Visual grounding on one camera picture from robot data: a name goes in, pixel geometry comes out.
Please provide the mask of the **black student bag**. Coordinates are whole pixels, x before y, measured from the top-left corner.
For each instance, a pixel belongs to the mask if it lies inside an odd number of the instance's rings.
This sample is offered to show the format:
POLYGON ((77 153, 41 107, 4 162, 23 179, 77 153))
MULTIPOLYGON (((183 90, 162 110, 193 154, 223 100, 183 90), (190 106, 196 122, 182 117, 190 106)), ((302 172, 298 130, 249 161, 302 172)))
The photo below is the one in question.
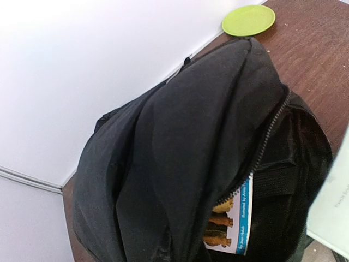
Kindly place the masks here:
POLYGON ((95 261, 301 261, 332 161, 264 47, 235 39, 98 120, 75 174, 74 232, 95 261), (246 255, 207 249, 213 208, 251 176, 246 255))

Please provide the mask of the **dog picture book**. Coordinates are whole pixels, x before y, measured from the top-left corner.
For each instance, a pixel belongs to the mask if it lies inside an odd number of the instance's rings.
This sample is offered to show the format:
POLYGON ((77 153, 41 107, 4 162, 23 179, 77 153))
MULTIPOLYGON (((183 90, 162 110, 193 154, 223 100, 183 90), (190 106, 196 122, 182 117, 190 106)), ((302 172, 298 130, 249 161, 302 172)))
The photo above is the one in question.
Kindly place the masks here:
POLYGON ((203 236, 207 249, 246 255, 251 231, 252 196, 251 176, 237 193, 213 208, 203 236))

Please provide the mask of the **grey book with G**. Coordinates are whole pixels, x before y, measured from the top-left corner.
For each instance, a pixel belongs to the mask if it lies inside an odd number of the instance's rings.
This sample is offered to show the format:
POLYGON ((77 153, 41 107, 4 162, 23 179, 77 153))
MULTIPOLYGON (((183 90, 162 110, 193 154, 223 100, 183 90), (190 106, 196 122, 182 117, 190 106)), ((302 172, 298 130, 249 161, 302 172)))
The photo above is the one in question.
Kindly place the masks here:
POLYGON ((348 258, 348 131, 310 208, 307 235, 348 258))

